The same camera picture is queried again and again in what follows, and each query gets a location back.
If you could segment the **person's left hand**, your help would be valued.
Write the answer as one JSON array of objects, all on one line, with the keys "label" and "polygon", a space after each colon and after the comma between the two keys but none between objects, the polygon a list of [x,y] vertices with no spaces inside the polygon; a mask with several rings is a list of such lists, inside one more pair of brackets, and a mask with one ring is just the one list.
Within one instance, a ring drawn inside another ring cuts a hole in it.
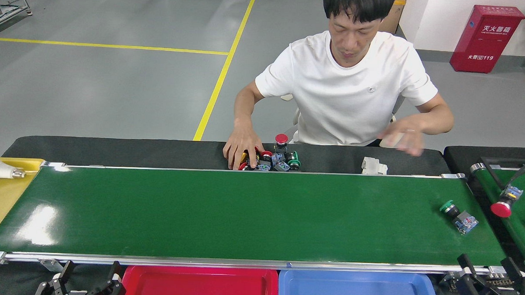
[{"label": "person's left hand", "polygon": [[388,147],[404,151],[412,156],[420,156],[424,151],[424,140],[422,131],[424,123],[413,117],[403,118],[389,124],[383,132],[377,136]]}]

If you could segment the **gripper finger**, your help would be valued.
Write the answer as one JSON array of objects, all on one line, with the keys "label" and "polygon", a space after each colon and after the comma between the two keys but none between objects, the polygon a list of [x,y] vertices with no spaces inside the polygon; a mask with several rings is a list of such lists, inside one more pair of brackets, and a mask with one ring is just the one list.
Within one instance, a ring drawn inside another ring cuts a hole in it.
[{"label": "gripper finger", "polygon": [[38,285],[35,295],[71,295],[65,285],[75,267],[73,261],[67,261],[61,272],[55,274],[49,282],[41,282]]},{"label": "gripper finger", "polygon": [[96,286],[85,295],[125,295],[126,289],[122,284],[121,264],[114,261],[106,282]]}]

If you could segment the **person's right hand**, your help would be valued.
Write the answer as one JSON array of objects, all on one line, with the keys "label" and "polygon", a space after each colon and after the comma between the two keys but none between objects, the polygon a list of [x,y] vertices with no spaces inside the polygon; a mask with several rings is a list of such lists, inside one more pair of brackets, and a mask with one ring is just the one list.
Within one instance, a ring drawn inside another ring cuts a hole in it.
[{"label": "person's right hand", "polygon": [[264,151],[264,146],[253,129],[252,121],[236,119],[233,122],[233,132],[223,147],[223,156],[228,162],[228,168],[238,170],[244,152],[247,152],[250,157],[250,165],[255,167],[256,152],[262,151]]}]

